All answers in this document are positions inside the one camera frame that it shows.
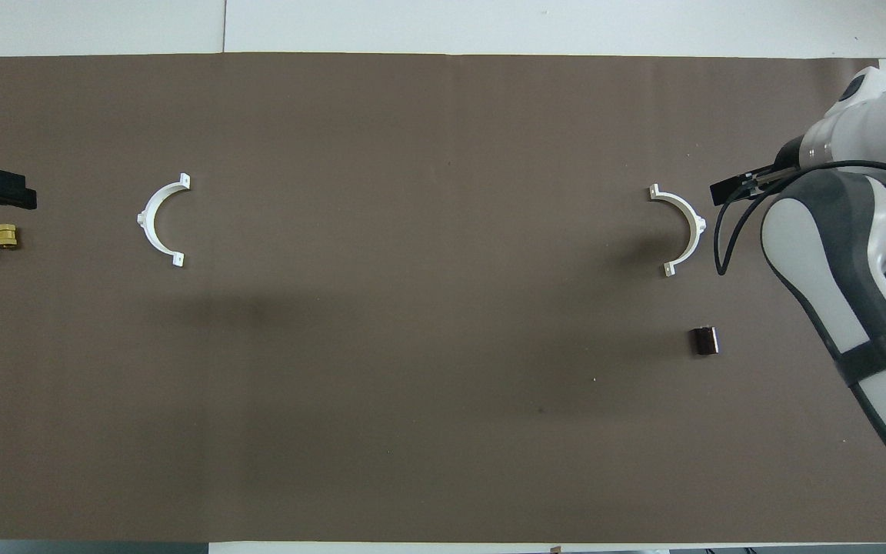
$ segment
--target cable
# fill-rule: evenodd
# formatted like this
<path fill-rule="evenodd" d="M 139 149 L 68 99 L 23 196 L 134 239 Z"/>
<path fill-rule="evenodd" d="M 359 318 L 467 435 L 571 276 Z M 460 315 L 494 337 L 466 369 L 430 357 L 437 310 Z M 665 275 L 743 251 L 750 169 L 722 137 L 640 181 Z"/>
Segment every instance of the cable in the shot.
<path fill-rule="evenodd" d="M 731 256 L 734 254 L 734 246 L 736 242 L 738 242 L 738 236 L 741 234 L 741 229 L 744 227 L 745 223 L 748 223 L 748 218 L 750 218 L 751 214 L 754 213 L 754 210 L 764 202 L 764 200 L 771 196 L 772 194 L 778 194 L 781 190 L 784 190 L 785 186 L 791 185 L 792 182 L 795 182 L 798 178 L 806 173 L 815 172 L 819 169 L 836 169 L 836 168 L 871 168 L 871 169 L 882 169 L 882 171 L 886 171 L 885 162 L 872 162 L 869 160 L 846 160 L 843 162 L 827 162 L 827 164 L 813 165 L 813 167 L 808 169 L 799 169 L 798 172 L 791 173 L 791 175 L 787 176 L 787 178 L 783 178 L 775 182 L 773 185 L 768 187 L 765 192 L 762 192 L 756 199 L 752 200 L 748 209 L 741 214 L 741 218 L 738 219 L 738 223 L 734 225 L 734 231 L 731 232 L 731 239 L 727 242 L 727 251 L 724 253 L 723 260 L 721 260 L 720 256 L 720 230 L 724 224 L 724 214 L 727 213 L 727 207 L 729 205 L 740 199 L 743 194 L 748 191 L 748 184 L 745 183 L 741 185 L 734 191 L 734 194 L 729 196 L 727 202 L 724 202 L 723 206 L 720 207 L 720 214 L 717 216 L 717 225 L 716 229 L 713 231 L 713 260 L 717 266 L 717 274 L 725 275 L 727 274 L 727 267 L 731 265 Z"/>

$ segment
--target white curved bracket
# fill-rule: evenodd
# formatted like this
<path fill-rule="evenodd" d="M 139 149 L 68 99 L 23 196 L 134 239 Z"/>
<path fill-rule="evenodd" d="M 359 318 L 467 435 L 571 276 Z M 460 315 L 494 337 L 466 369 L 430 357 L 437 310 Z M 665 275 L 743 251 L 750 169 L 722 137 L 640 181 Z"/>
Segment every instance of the white curved bracket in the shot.
<path fill-rule="evenodd" d="M 170 250 L 163 245 L 162 241 L 159 241 L 159 237 L 155 234 L 155 212 L 159 210 L 159 205 L 162 204 L 163 200 L 168 199 L 175 192 L 180 192 L 180 190 L 190 190 L 190 175 L 180 173 L 179 182 L 169 183 L 169 185 L 157 190 L 155 194 L 152 194 L 152 198 L 145 203 L 145 210 L 141 211 L 136 217 L 136 221 L 145 231 L 145 237 L 151 243 L 152 248 L 165 253 L 165 255 L 173 256 L 173 265 L 177 267 L 183 267 L 183 252 Z"/>
<path fill-rule="evenodd" d="M 682 212 L 682 215 L 686 217 L 686 221 L 689 221 L 689 245 L 686 245 L 686 249 L 683 250 L 682 255 L 677 259 L 661 264 L 665 269 L 665 277 L 672 277 L 672 275 L 675 275 L 675 266 L 685 262 L 693 252 L 696 252 L 696 246 L 699 246 L 699 236 L 703 234 L 703 231 L 706 231 L 706 220 L 699 217 L 696 210 L 692 209 L 689 202 L 686 202 L 681 196 L 658 190 L 658 183 L 648 187 L 648 193 L 649 200 L 661 200 L 671 203 Z"/>

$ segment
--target velcro strap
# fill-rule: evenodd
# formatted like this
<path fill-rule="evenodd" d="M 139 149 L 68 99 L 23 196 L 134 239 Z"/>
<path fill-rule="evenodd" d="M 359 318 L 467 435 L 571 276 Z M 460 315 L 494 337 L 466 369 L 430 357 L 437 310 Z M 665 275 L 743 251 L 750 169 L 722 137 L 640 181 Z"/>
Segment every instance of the velcro strap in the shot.
<path fill-rule="evenodd" d="M 836 367 L 847 386 L 857 385 L 868 376 L 879 374 L 886 369 L 886 335 L 874 337 L 840 354 Z"/>

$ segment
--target c-shaped white handle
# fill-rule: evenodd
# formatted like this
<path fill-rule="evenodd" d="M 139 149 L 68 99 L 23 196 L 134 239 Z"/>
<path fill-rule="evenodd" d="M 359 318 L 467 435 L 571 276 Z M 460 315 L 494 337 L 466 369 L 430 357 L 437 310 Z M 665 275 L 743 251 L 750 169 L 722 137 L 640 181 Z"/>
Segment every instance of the c-shaped white handle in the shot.
<path fill-rule="evenodd" d="M 155 212 L 159 210 L 159 205 L 162 204 L 163 200 L 168 199 L 175 192 L 180 192 L 180 190 L 190 190 L 190 175 L 180 173 L 179 182 L 169 183 L 169 185 L 157 190 L 155 194 L 152 194 L 152 198 L 145 203 L 145 210 L 141 211 L 136 217 L 136 221 L 145 231 L 145 237 L 151 243 L 152 248 L 165 253 L 165 255 L 173 256 L 173 265 L 177 267 L 183 267 L 183 252 L 170 250 L 163 245 L 162 241 L 159 241 L 159 237 L 155 234 Z"/>
<path fill-rule="evenodd" d="M 686 202 L 681 196 L 658 190 L 658 183 L 648 187 L 648 193 L 649 200 L 661 200 L 674 204 L 682 212 L 682 215 L 686 217 L 686 221 L 689 222 L 689 245 L 686 245 L 686 249 L 683 250 L 682 255 L 677 259 L 661 264 L 665 270 L 665 277 L 672 277 L 672 275 L 675 275 L 675 266 L 685 262 L 693 252 L 696 252 L 696 246 L 699 246 L 700 235 L 703 234 L 703 231 L 706 231 L 706 220 L 699 217 L 696 210 L 692 209 L 689 202 Z"/>

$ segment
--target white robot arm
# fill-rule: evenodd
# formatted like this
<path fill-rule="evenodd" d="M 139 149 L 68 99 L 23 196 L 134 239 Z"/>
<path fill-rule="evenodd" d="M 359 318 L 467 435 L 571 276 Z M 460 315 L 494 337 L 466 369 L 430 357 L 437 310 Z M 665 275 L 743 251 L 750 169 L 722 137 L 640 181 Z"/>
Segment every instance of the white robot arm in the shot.
<path fill-rule="evenodd" d="M 723 204 L 714 233 L 718 272 L 757 204 L 768 263 L 798 299 L 847 386 L 886 445 L 886 74 L 858 73 L 839 102 L 773 165 L 711 187 Z M 727 205 L 753 197 L 724 263 L 718 231 Z"/>

